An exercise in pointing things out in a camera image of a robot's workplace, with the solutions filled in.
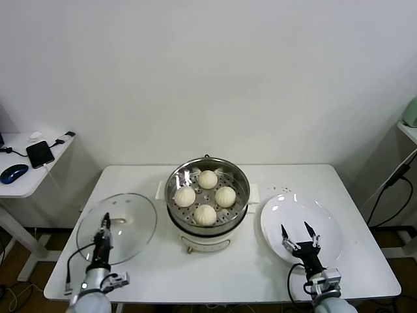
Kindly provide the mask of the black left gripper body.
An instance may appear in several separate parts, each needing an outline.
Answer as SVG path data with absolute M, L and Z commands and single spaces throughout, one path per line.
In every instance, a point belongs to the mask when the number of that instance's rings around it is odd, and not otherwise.
M 95 244 L 91 265 L 109 265 L 110 250 L 111 244 L 109 242 Z

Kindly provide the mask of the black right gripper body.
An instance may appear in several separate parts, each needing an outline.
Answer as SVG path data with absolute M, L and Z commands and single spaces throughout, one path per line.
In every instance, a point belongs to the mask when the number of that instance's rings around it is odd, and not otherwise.
M 307 275 L 316 275 L 326 269 L 318 257 L 321 250 L 319 247 L 313 246 L 311 241 L 297 243 L 297 245 L 298 248 L 293 249 L 291 255 L 302 261 Z

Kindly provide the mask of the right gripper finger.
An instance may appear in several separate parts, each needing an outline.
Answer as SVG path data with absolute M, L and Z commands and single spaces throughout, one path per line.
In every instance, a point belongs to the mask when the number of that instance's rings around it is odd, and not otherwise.
M 294 251 L 299 250 L 299 245 L 295 242 L 293 242 L 284 227 L 284 225 L 281 225 L 281 236 L 282 236 L 282 245 L 285 247 L 287 251 L 290 253 L 293 253 Z
M 315 230 L 306 222 L 304 221 L 304 225 L 307 229 L 307 232 L 311 238 L 310 241 L 306 241 L 305 245 L 306 246 L 310 246 L 311 248 L 315 249 L 315 250 L 320 250 L 321 249 L 321 244 L 320 244 L 320 235 L 317 235 L 315 233 Z

